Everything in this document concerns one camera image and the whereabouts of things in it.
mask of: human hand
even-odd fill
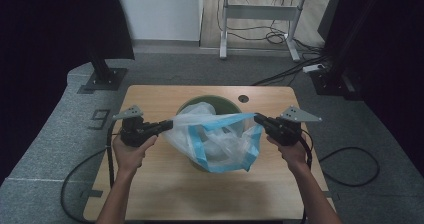
[[[117,135],[113,139],[113,150],[118,163],[118,171],[134,175],[141,167],[143,158],[146,157],[146,150],[155,144],[156,139],[157,136],[152,136],[140,147],[131,147],[125,145],[121,140],[121,135]]]
[[[267,136],[266,139],[278,147],[278,151],[281,152],[281,157],[286,160],[290,171],[297,171],[298,168],[306,165],[306,151],[303,148],[302,143],[297,142],[293,146],[283,146],[270,136]]]

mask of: gray carpet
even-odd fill
[[[60,206],[60,189],[66,175],[106,143],[102,121],[93,113],[117,113],[130,85],[251,85],[294,66],[289,57],[229,55],[221,61],[209,54],[136,54],[136,61],[108,60],[110,67],[128,68],[118,91],[77,94],[93,69],[84,64],[68,75],[68,87],[38,137],[0,189],[0,223],[74,223]],[[287,85],[291,77],[271,85]],[[299,73],[291,83],[300,107],[323,118],[307,124],[318,157],[342,147],[361,147],[372,153],[381,174],[364,187],[351,188],[327,180],[344,223],[424,222],[424,181],[401,147],[361,101],[318,96],[310,78]],[[65,202],[81,218],[101,156],[82,166],[66,188]],[[358,183],[369,178],[375,165],[369,157],[348,151],[321,163],[342,181]]]

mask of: table top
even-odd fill
[[[159,122],[175,116],[189,99],[202,95],[225,97],[242,112],[260,112],[272,117],[290,105],[298,107],[289,87],[136,85],[128,88],[121,110],[138,105],[146,121]],[[246,95],[249,101],[241,103],[240,95]],[[117,122],[115,132],[120,126],[121,122]],[[321,189],[328,191],[315,151],[313,157],[312,173]],[[89,198],[84,211],[87,220],[97,218],[110,190],[106,154],[93,190],[101,190],[103,195]],[[264,132],[260,154],[249,172],[221,174],[201,170],[159,135],[134,177],[126,219],[279,220],[301,219],[302,213],[296,181]]]

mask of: plastic bag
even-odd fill
[[[250,166],[259,154],[262,126],[254,113],[215,115],[201,102],[184,108],[172,120],[174,127],[163,132],[181,153],[209,172],[226,172]]]

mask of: black curtain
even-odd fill
[[[346,43],[367,8],[359,31]],[[326,47],[334,68],[354,77],[362,99],[424,175],[423,13],[423,0],[340,0]]]
[[[134,59],[119,0],[0,0],[2,182],[60,100],[67,73]]]

